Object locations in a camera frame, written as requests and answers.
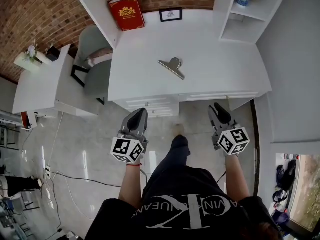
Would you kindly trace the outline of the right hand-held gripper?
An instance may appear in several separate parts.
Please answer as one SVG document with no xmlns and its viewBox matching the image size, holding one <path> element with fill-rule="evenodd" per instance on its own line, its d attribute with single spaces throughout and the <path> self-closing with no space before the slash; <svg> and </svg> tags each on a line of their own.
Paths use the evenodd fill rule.
<svg viewBox="0 0 320 240">
<path fill-rule="evenodd" d="M 208 117 L 212 128 L 216 131 L 212 136 L 214 149 L 222 150 L 224 156 L 238 155 L 242 153 L 250 143 L 250 137 L 245 127 L 237 126 L 232 117 L 219 103 L 215 102 L 214 107 L 208 106 Z M 231 128 L 219 131 L 221 126 L 228 125 Z"/>
</svg>

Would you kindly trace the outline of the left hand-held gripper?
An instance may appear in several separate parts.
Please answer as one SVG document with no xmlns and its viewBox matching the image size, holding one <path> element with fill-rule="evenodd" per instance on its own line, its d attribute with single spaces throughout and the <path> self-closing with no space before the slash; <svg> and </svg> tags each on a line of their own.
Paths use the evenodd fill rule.
<svg viewBox="0 0 320 240">
<path fill-rule="evenodd" d="M 120 162 L 137 165 L 141 155 L 146 153 L 149 141 L 144 135 L 148 125 L 148 111 L 139 108 L 126 116 L 120 131 L 113 138 L 110 154 Z"/>
</svg>

